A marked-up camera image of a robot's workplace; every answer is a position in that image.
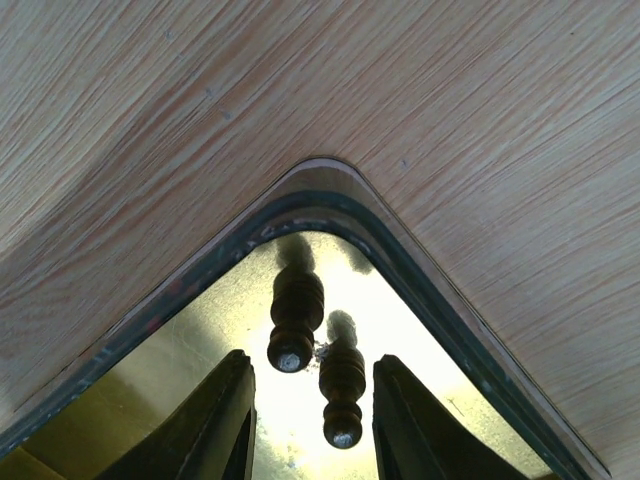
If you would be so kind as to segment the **gold metal tin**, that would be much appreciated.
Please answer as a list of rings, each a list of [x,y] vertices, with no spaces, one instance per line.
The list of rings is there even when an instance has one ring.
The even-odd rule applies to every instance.
[[[273,368],[276,241],[300,234],[324,287],[308,366]],[[363,433],[339,450],[319,390],[329,314],[355,322],[365,361]],[[442,270],[350,166],[316,157],[280,178],[90,348],[88,359],[1,435],[5,479],[100,479],[231,351],[254,368],[250,479],[381,479],[373,368],[398,357],[523,479],[606,479],[608,469]]]

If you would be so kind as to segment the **dark pawn chess piece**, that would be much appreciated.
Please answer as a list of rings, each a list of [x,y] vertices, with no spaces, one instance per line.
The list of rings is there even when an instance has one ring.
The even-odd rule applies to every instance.
[[[319,390],[327,404],[323,434],[332,447],[347,450],[361,440],[362,410],[359,399],[366,391],[365,361],[357,345],[352,317],[342,310],[329,314],[329,340],[319,365]]]
[[[281,270],[273,285],[270,333],[267,357],[282,373],[305,369],[314,352],[314,332],[324,319],[324,287],[315,273],[315,261],[309,243],[300,234],[286,235],[276,241]]]

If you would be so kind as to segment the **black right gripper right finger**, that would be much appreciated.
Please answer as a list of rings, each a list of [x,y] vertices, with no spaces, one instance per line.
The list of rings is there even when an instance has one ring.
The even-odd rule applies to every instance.
[[[396,356],[373,368],[373,422],[381,479],[523,479],[471,434]]]

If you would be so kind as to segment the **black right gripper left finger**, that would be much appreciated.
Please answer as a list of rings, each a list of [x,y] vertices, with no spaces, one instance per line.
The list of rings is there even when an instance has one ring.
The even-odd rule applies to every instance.
[[[229,352],[151,434],[100,479],[250,479],[256,381],[251,359]]]

